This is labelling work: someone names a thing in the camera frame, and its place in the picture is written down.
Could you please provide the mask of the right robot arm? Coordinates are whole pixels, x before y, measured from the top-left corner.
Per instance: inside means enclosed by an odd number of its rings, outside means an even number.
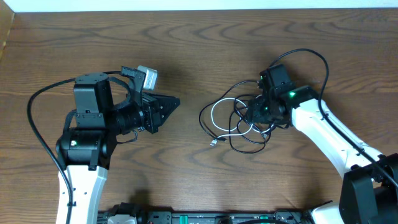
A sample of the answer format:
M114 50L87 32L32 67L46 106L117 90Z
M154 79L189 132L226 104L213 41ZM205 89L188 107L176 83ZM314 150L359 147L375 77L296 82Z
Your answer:
M248 104L250 123L294 127L329 159L343 185L338 202L310 209L303 223L397 223L397 154L385 156L350 131L310 86L296 87L283 65L260 73L262 95Z

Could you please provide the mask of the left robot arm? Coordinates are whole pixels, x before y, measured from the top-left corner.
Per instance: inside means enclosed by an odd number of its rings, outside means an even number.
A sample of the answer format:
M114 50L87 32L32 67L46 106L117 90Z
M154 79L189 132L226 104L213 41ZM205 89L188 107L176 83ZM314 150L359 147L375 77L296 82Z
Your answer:
M56 150L61 171L57 223L96 223L117 136L146 130L152 134L180 105L174 96L144 93L144 73L134 70L130 84L107 73L75 78L76 127L65 124Z

